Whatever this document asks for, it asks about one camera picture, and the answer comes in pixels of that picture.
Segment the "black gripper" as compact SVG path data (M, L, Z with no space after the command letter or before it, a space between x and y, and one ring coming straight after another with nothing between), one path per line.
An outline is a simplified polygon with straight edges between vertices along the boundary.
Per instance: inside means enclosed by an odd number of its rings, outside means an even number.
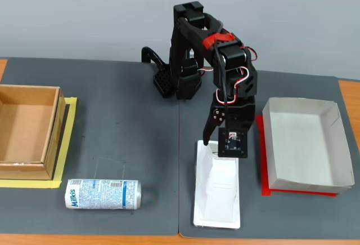
M208 145L210 137L217 127L227 121L227 128L230 133L248 131L255 119L255 97L249 96L239 98L234 104L228 104L227 113L224 105L219 103L216 96L213 96L212 106L208 119L203 130L203 144Z

